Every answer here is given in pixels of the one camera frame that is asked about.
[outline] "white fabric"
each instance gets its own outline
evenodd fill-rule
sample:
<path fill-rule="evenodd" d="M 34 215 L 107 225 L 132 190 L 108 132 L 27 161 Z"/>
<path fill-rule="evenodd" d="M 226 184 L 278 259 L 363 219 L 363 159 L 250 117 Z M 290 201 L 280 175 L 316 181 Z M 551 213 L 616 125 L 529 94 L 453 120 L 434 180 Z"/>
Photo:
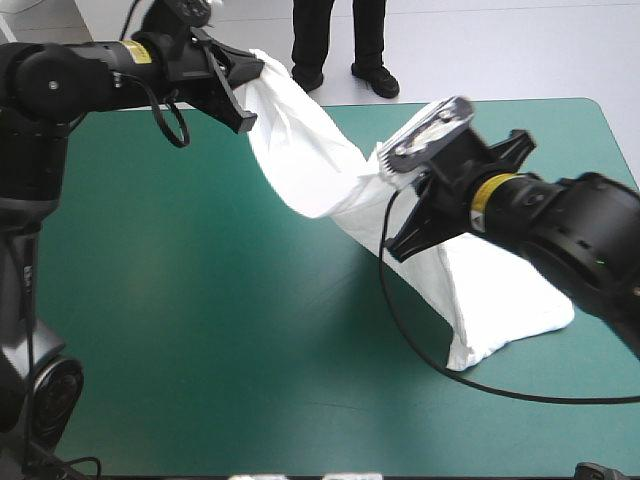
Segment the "white fabric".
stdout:
<path fill-rule="evenodd" d="M 296 212 L 331 216 L 377 253 L 384 210 L 394 187 L 375 152 L 366 161 L 324 110 L 264 52 L 261 77 L 236 93 L 258 114 L 249 133 L 265 177 Z M 405 189 L 393 209 L 394 234 L 417 200 Z M 465 234 L 399 264 L 386 262 L 453 327 L 448 367 L 464 370 L 506 343 L 557 330 L 573 319 L 571 302 L 527 262 Z"/>

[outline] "yellow band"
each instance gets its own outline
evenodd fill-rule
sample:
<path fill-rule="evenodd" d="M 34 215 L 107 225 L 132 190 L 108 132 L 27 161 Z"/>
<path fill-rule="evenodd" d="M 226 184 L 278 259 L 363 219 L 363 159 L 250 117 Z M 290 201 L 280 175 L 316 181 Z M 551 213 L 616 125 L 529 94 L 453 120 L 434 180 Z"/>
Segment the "yellow band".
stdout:
<path fill-rule="evenodd" d="M 141 43 L 134 42 L 133 40 L 125 40 L 120 43 L 127 47 L 127 50 L 129 50 L 133 61 L 138 65 L 147 65 L 149 63 L 153 63 L 149 51 L 144 48 L 144 45 L 142 45 Z"/>
<path fill-rule="evenodd" d="M 484 182 L 482 186 L 476 191 L 471 202 L 471 226 L 480 232 L 485 231 L 484 225 L 484 212 L 487 208 L 487 203 L 493 192 L 502 185 L 504 182 L 516 178 L 518 175 L 514 173 L 501 173 L 495 177 L 491 177 Z"/>

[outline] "person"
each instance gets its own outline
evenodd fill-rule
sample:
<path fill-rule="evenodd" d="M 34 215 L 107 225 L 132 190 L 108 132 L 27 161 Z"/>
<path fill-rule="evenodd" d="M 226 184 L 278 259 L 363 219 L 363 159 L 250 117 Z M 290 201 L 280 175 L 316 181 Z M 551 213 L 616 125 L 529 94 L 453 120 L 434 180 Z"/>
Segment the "person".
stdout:
<path fill-rule="evenodd" d="M 329 26 L 334 0 L 294 0 L 291 57 L 293 79 L 305 92 L 324 82 L 322 66 L 329 52 Z M 353 0 L 355 62 L 351 73 L 365 80 L 384 98 L 394 98 L 400 86 L 384 67 L 384 18 L 386 0 Z"/>

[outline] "black shoe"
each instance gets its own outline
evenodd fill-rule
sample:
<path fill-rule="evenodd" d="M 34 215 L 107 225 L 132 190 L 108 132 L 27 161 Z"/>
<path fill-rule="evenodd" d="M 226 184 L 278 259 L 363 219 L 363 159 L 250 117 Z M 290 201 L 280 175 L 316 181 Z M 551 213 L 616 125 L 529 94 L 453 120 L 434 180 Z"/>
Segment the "black shoe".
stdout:
<path fill-rule="evenodd" d="M 299 74 L 294 70 L 292 77 L 293 81 L 300 85 L 300 88 L 307 93 L 315 90 L 324 82 L 324 75 L 322 72 L 315 76 L 308 77 L 306 75 Z"/>
<path fill-rule="evenodd" d="M 395 98 L 400 93 L 398 81 L 384 67 L 363 70 L 357 63 L 354 63 L 351 65 L 351 73 L 354 77 L 369 82 L 373 91 L 383 98 Z"/>

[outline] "robotic arm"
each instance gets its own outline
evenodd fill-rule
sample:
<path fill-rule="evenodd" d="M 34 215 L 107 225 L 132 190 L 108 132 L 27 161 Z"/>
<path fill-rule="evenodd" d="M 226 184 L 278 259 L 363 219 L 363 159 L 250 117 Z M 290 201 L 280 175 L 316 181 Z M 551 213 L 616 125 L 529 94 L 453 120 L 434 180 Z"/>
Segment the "robotic arm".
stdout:
<path fill-rule="evenodd" d="M 188 102 L 236 133 L 256 115 L 233 88 L 263 63 L 201 29 L 205 0 L 156 0 L 133 40 L 0 46 L 0 478 L 86 477 L 53 455 L 83 384 L 77 360 L 35 318 L 37 243 L 58 206 L 68 137 L 89 112 L 148 106 L 177 147 L 189 143 L 176 102 Z M 159 104 L 181 134 L 164 122 Z"/>
<path fill-rule="evenodd" d="M 640 358 L 640 196 L 597 173 L 547 183 L 518 170 L 535 144 L 525 131 L 488 147 L 456 97 L 382 149 L 387 172 L 415 179 L 419 201 L 391 255 L 409 257 L 470 232 L 528 260 Z"/>

